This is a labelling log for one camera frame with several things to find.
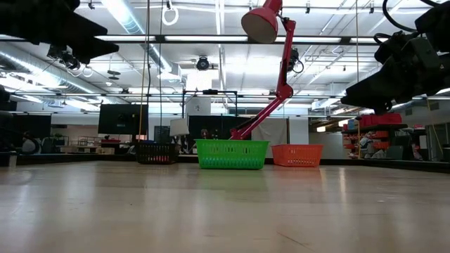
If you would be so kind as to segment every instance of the person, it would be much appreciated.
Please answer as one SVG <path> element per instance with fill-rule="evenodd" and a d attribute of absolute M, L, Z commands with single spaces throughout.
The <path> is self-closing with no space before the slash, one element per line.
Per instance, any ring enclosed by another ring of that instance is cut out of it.
<path fill-rule="evenodd" d="M 35 154 L 41 153 L 41 140 L 39 138 L 36 138 L 36 136 L 33 135 L 32 132 L 26 131 L 25 135 L 28 135 L 29 137 L 33 138 L 35 141 L 39 144 L 39 151 L 37 151 Z M 26 138 L 23 139 L 24 142 L 22 144 L 22 151 L 23 152 L 32 152 L 36 147 L 34 146 L 34 143 Z"/>

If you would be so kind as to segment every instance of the ceiling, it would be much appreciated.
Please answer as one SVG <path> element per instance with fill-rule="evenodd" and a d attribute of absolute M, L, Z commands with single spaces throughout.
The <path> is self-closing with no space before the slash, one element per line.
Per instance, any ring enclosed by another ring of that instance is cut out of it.
<path fill-rule="evenodd" d="M 146 23 L 145 0 L 129 1 L 132 11 L 141 24 Z M 216 1 L 213 0 L 173 0 L 172 5 L 179 10 L 179 19 L 173 25 L 164 25 L 161 21 L 161 4 L 166 8 L 166 1 L 150 1 L 150 33 L 151 34 L 220 34 L 244 35 L 240 26 L 240 19 L 249 9 L 248 0 L 223 0 L 223 20 L 217 25 Z M 116 18 L 105 8 L 101 1 L 94 1 L 95 9 L 88 8 L 89 1 L 82 0 L 82 5 L 76 12 L 98 24 L 108 28 L 108 34 L 126 34 L 125 29 Z M 253 7 L 261 6 L 263 0 L 251 0 Z M 311 0 L 311 10 L 305 13 L 308 1 L 284 0 L 283 15 L 297 22 L 295 35 L 315 36 L 372 36 L 376 32 L 391 34 L 399 31 L 384 19 L 381 11 L 383 1 L 380 0 Z M 371 2 L 374 3 L 375 12 L 369 13 Z M 419 0 L 391 0 L 388 7 L 400 8 L 394 12 L 393 17 L 403 25 L 414 26 L 414 20 L 424 13 L 429 6 Z M 167 12 L 167 20 L 171 20 L 173 12 Z M 284 35 L 282 28 L 279 35 Z M 46 57 L 49 45 L 39 46 L 26 42 L 9 42 L 14 46 L 45 60 L 48 64 L 63 68 L 58 63 Z M 162 57 L 170 62 L 180 64 L 182 75 L 187 77 L 190 73 L 198 72 L 194 63 L 199 56 L 207 56 L 214 65 L 219 66 L 219 47 L 216 44 L 160 44 Z M 258 44 L 226 44 L 223 47 L 225 73 L 224 89 L 241 93 L 268 93 L 276 88 L 279 63 L 283 45 L 258 45 Z M 289 74 L 289 84 L 296 92 L 314 95 L 337 95 L 331 88 L 332 83 L 347 85 L 356 80 L 358 74 L 363 76 L 377 68 L 379 64 L 373 58 L 377 46 L 295 46 L 300 52 L 304 63 L 302 74 Z M 89 66 L 94 71 L 90 77 L 80 75 L 78 78 L 97 86 L 109 93 L 118 93 L 123 88 L 128 88 L 133 93 L 140 93 L 143 86 L 147 90 L 148 83 L 152 89 L 150 92 L 158 92 L 158 87 L 165 93 L 181 91 L 181 82 L 167 82 L 158 78 L 158 70 L 152 63 L 150 76 L 144 69 L 144 50 L 139 44 L 120 44 L 118 53 L 112 56 L 102 56 L 91 61 Z M 119 80 L 110 81 L 108 70 L 121 72 Z M 212 88 L 220 89 L 219 71 L 208 70 L 212 77 Z M 129 102 L 140 98 L 126 98 Z M 312 103 L 313 100 L 296 100 L 293 103 Z"/>

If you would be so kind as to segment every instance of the plastic basket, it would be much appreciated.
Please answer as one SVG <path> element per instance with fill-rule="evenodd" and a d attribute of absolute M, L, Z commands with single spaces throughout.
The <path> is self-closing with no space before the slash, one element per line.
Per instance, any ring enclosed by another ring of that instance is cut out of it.
<path fill-rule="evenodd" d="M 202 169 L 262 169 L 268 141 L 195 140 Z"/>
<path fill-rule="evenodd" d="M 323 145 L 273 145 L 274 163 L 287 167 L 317 167 Z"/>
<path fill-rule="evenodd" d="M 140 164 L 172 164 L 178 160 L 178 154 L 176 144 L 140 142 L 136 159 Z"/>

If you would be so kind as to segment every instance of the black basket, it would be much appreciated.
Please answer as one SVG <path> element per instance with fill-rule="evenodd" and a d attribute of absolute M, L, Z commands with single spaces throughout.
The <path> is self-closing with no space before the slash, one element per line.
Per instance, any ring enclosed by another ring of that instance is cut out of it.
<path fill-rule="evenodd" d="M 178 161 L 178 154 L 176 144 L 140 142 L 136 158 L 140 164 L 173 164 Z"/>

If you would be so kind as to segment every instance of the orange basket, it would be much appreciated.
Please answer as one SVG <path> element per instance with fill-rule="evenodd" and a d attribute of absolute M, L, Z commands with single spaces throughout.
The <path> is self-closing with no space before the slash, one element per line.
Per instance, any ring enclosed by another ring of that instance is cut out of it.
<path fill-rule="evenodd" d="M 287 167 L 317 167 L 323 145 L 273 145 L 274 163 Z"/>

